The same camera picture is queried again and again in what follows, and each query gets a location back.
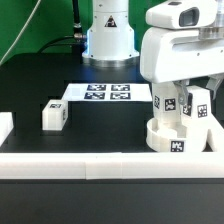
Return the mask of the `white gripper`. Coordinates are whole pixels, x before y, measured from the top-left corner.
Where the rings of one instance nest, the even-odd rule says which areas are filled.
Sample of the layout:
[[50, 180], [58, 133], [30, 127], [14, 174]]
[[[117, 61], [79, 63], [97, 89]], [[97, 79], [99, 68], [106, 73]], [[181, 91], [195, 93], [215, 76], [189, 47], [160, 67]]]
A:
[[212, 91], [224, 80], [224, 39], [200, 40], [198, 35], [197, 29], [152, 27], [142, 40], [141, 75], [152, 83], [175, 81], [181, 105], [192, 98], [187, 89], [189, 79], [211, 75], [206, 87]]

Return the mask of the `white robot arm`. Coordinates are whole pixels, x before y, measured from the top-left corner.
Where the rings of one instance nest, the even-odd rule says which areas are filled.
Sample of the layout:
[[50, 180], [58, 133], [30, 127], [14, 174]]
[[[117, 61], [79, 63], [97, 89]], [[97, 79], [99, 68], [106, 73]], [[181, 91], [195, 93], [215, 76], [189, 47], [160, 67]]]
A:
[[172, 83], [179, 99], [186, 85], [208, 76], [215, 91], [224, 80], [224, 0], [166, 0], [147, 10], [141, 50], [128, 22], [129, 0], [93, 0], [87, 31], [86, 63], [115, 67], [140, 59], [140, 74], [154, 85]]

